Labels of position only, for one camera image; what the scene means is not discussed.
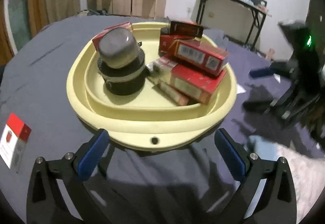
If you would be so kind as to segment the black foam ball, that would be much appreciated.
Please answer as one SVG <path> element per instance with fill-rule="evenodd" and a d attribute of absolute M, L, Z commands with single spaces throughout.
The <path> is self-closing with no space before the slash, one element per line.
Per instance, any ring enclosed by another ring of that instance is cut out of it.
<path fill-rule="evenodd" d="M 97 67 L 106 89 L 114 95 L 131 95 L 141 90 L 144 85 L 146 67 L 145 53 L 142 49 L 137 58 L 123 68 L 108 67 L 101 58 L 97 60 Z"/>

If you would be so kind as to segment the silver round tin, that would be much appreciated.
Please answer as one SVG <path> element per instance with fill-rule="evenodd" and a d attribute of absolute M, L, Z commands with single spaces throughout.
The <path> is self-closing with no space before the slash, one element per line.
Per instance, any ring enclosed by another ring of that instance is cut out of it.
<path fill-rule="evenodd" d="M 134 61 L 140 48 L 133 33 L 126 29 L 116 30 L 111 36 L 104 36 L 100 41 L 98 53 L 101 59 L 112 69 L 120 69 Z"/>

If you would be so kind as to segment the grey blue bed sheet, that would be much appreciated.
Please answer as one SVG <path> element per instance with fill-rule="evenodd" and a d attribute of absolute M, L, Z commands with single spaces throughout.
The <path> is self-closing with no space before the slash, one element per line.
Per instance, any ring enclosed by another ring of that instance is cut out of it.
<path fill-rule="evenodd" d="M 229 45 L 230 69 L 211 106 L 175 107 L 146 83 L 133 100 L 140 110 L 101 106 L 88 95 L 84 74 L 95 49 L 93 36 L 122 23 L 117 16 L 71 17 L 53 23 L 8 62 L 1 83 L 1 124 L 11 113 L 31 128 L 18 171 L 1 163 L 1 191 L 21 218 L 33 162 L 61 158 L 90 139 L 96 128 L 111 137 L 100 168 L 85 184 L 117 223 L 201 223 L 219 213 L 237 183 L 213 143 L 225 128 L 259 155 L 288 159 L 297 197 L 297 219 L 324 198 L 324 153 L 300 126 L 281 129 L 272 117 L 242 110 L 248 98 L 280 96 L 288 81 L 251 80 L 268 62 Z M 235 76 L 232 82 L 229 76 Z"/>

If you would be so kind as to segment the red white pack on sheet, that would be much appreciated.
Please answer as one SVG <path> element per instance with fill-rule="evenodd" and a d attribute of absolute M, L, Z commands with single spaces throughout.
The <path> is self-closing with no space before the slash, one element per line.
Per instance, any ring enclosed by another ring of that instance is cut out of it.
<path fill-rule="evenodd" d="M 7 119 L 1 135 L 1 158 L 10 170 L 19 171 L 31 128 L 14 113 Z"/>

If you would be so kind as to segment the black folding table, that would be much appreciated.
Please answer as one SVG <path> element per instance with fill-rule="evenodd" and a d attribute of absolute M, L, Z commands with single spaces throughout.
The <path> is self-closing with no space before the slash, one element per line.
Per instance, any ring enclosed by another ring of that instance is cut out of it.
<path fill-rule="evenodd" d="M 247 0 L 197 0 L 196 9 L 193 14 L 196 23 L 223 30 L 231 40 L 254 52 L 265 20 L 270 16 L 265 7 Z"/>

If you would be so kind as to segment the yellow plastic basin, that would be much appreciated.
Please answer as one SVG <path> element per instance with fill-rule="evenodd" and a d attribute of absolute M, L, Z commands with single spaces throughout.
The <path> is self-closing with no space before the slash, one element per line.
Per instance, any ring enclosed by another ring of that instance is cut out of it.
<path fill-rule="evenodd" d="M 66 91 L 77 116 L 127 148 L 165 151 L 184 146 L 223 121 L 236 101 L 237 80 L 229 64 L 208 105 L 177 106 L 150 81 L 132 95 L 111 94 L 99 75 L 92 42 L 70 68 Z"/>

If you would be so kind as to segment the dark red cigarette pack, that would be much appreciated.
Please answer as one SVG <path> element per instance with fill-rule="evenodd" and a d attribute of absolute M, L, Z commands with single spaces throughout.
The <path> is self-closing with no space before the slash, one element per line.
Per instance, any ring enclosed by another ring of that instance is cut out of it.
<path fill-rule="evenodd" d="M 180 36 L 191 36 L 193 38 L 202 38 L 204 27 L 195 23 L 171 21 L 170 34 Z"/>

